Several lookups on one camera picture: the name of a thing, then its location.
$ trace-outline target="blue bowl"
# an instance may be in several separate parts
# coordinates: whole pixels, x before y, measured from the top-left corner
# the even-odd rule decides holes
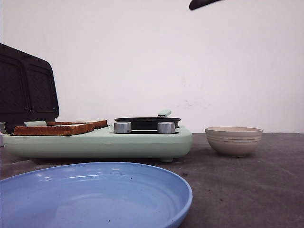
[[[175,173],[125,162],[58,166],[0,187],[1,228],[175,228],[192,202]]]

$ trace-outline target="ceramic bowl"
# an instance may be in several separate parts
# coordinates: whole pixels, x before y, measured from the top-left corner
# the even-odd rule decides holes
[[[219,154],[244,157],[258,146],[263,131],[250,127],[208,127],[205,132],[208,143]]]

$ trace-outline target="open lid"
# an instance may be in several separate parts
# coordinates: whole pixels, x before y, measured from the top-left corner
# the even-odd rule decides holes
[[[0,44],[0,122],[7,133],[26,121],[54,121],[59,106],[51,65]]]

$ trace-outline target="table surface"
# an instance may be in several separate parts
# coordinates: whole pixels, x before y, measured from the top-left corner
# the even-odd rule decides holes
[[[192,187],[193,202],[180,228],[304,227],[304,134],[265,133],[254,154],[217,155],[205,134],[172,163],[158,159],[26,159],[0,149],[0,178],[82,162],[136,162],[168,169]]]

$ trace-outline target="silver knob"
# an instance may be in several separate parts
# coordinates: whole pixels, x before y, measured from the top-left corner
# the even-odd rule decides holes
[[[173,134],[173,133],[175,133],[175,124],[173,122],[157,123],[157,133],[159,133],[159,134]]]
[[[123,134],[123,133],[130,133],[131,129],[131,122],[115,122],[114,123],[114,132]]]

